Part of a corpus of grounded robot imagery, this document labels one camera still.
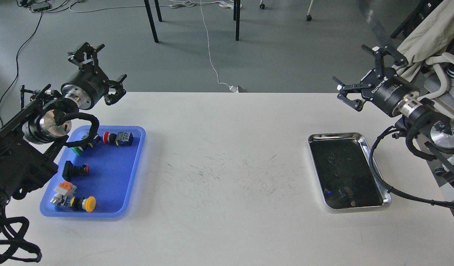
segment metal tray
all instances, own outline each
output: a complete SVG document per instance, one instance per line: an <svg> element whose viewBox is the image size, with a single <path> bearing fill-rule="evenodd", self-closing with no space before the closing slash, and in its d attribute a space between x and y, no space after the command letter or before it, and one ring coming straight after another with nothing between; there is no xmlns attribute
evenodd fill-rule
<svg viewBox="0 0 454 266"><path fill-rule="evenodd" d="M391 204L391 196L371 174L370 148L362 134L313 134L308 143L321 194L330 209L364 211Z"/></svg>

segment table leg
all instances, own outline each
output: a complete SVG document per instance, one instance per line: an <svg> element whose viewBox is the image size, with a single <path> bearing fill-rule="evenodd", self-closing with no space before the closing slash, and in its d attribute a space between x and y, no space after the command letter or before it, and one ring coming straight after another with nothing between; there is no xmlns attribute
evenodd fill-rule
<svg viewBox="0 0 454 266"><path fill-rule="evenodd" d="M236 12L236 26L235 26L235 40L238 41L238 36L240 33L240 0L237 0L237 12Z"/></svg>
<svg viewBox="0 0 454 266"><path fill-rule="evenodd" d="M153 34L153 39L155 40L156 43L158 43L159 40L158 40L158 35L156 34L155 22L153 21L153 15L151 14L150 3L148 2L148 0L144 0L144 2L145 2L145 7L146 7L146 13L148 14L148 20L150 21L150 27L151 27L151 33Z"/></svg>
<svg viewBox="0 0 454 266"><path fill-rule="evenodd" d="M163 22L163 19L161 18L160 4L158 3L158 0L155 0L155 7L156 7L156 14L158 15L158 21Z"/></svg>
<svg viewBox="0 0 454 266"><path fill-rule="evenodd" d="M237 0L234 0L234 21L237 19Z"/></svg>

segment concrete floor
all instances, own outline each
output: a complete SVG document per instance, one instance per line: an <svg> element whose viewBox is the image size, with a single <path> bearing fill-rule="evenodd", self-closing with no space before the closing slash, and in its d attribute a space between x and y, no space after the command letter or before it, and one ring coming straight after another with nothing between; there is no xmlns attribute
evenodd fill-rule
<svg viewBox="0 0 454 266"><path fill-rule="evenodd" d="M56 6L62 0L50 2ZM168 3L160 0L161 5ZM264 3L266 9L261 10L257 0L242 2L239 42L234 40L233 11L203 6L220 81L248 92L335 93L332 76L350 84L374 66L362 44L397 46L401 42L401 36L395 40L388 36L418 0L315 1L310 22L305 20L309 1ZM86 0L73 9L121 5L143 5L143 1ZM153 42L144 7L45 14L20 53L20 77L1 108L4 122L19 111L19 86L36 90L51 83L59 89L76 72L67 52L83 42L106 45L99 53L100 66L111 79L127 74L127 91L229 92L227 86L217 84L210 66L200 7L162 7L161 13L164 21L156 21L159 44ZM14 79L16 52L39 16L12 0L0 0L0 96Z"/></svg>

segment white cable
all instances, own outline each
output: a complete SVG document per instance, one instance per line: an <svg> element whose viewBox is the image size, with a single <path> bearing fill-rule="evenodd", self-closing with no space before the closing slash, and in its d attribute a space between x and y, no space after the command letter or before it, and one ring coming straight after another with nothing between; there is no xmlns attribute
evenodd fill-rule
<svg viewBox="0 0 454 266"><path fill-rule="evenodd" d="M90 12L96 12L96 11L102 11L102 10L114 10L114 9L117 9L117 8L145 7L145 6L106 7L106 8L101 8L101 9L99 9L99 10L75 11L75 10L72 10L72 9L71 9L71 7L73 6L73 3L71 3L71 5L70 5L70 10L71 10L72 12L75 12L75 13L90 13Z"/></svg>
<svg viewBox="0 0 454 266"><path fill-rule="evenodd" d="M206 34L207 34L207 49L209 51L209 62L210 62L210 65L212 66L212 69L215 71L216 75L217 75L217 83L219 84L225 84L229 87L229 89L231 88L231 86L229 86L229 84L227 83L223 83L223 82L220 82L219 81L219 73L217 73L217 70L216 68L214 68L214 64L212 64L212 59L210 57L210 44L209 44L209 32L207 30L207 26L206 26L206 22L204 20L204 13L202 12L202 0L200 0L200 13L202 14L202 22L204 23L204 27L206 28Z"/></svg>
<svg viewBox="0 0 454 266"><path fill-rule="evenodd" d="M230 8L234 9L234 1L229 0L230 3L226 1L213 1L213 2L196 2L196 1L176 1L176 0L169 0L170 2L174 2L170 4L169 7L171 8L179 8L179 7L195 7L195 6L205 6L205 5L212 5L212 4L219 4L222 8Z"/></svg>

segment table surface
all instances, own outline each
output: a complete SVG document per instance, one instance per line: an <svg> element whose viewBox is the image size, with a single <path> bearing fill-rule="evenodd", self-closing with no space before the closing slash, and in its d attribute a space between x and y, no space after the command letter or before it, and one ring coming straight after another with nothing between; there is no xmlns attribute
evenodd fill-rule
<svg viewBox="0 0 454 266"><path fill-rule="evenodd" d="M30 220L43 265L454 265L448 209L396 196L368 212L325 207L308 136L359 132L371 144L396 121L372 104L358 113L335 94L149 92L89 113L146 130L129 207L117 219L60 218L39 211L46 187L13 200L7 216ZM382 141L376 162L395 187L443 198L403 139Z"/></svg>

